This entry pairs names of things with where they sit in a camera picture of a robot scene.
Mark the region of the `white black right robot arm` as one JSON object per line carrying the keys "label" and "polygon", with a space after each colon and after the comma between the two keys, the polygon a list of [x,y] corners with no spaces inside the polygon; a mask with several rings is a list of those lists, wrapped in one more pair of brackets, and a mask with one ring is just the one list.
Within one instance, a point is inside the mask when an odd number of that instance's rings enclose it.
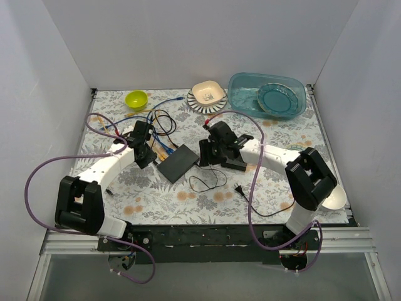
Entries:
{"label": "white black right robot arm", "polygon": [[315,212],[338,185],[320,153],[311,147],[295,151],[265,145],[251,135],[236,135],[225,122],[205,123],[203,128],[209,136],[199,142],[200,166],[240,161],[287,177],[295,206],[283,240],[288,248],[300,248],[306,242],[304,229],[311,226]]}

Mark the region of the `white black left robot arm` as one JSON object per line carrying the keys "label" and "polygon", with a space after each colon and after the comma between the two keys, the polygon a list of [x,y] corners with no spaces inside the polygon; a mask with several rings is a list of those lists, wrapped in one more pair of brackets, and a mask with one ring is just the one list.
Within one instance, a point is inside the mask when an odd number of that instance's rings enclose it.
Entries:
{"label": "white black left robot arm", "polygon": [[144,169],[156,160],[156,153],[147,144],[153,133],[152,124],[139,120],[123,131],[128,144],[125,150],[117,152],[123,141],[116,139],[106,157],[76,177],[64,177],[58,191],[56,224],[87,235],[111,236],[118,250],[128,250],[133,245],[133,235],[126,230],[128,222],[106,215],[103,193],[130,164]]}

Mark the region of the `black network switch box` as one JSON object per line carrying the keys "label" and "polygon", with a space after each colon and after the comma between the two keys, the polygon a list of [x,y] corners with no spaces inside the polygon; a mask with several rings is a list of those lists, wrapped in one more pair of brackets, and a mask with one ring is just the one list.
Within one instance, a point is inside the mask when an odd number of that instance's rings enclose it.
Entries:
{"label": "black network switch box", "polygon": [[174,184],[198,161],[199,156],[195,152],[186,145],[181,145],[157,166],[157,170]]}

